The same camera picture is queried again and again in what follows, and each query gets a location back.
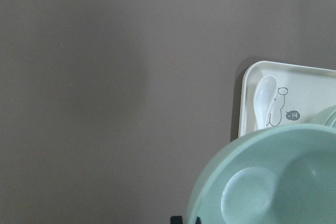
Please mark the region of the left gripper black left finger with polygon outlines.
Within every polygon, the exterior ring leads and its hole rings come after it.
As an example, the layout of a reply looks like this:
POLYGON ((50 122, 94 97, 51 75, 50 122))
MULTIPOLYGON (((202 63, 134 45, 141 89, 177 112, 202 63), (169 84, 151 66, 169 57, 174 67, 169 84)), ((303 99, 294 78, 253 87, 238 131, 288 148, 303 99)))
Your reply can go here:
POLYGON ((183 224, 183 217, 182 216, 171 216, 170 224, 183 224))

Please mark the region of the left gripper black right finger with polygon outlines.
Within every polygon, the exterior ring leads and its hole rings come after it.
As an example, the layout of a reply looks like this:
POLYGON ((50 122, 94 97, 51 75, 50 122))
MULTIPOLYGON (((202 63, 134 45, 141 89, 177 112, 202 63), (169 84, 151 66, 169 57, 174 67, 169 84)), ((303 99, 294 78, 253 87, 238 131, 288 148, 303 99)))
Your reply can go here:
POLYGON ((196 217, 195 224, 202 224, 200 217, 196 217))

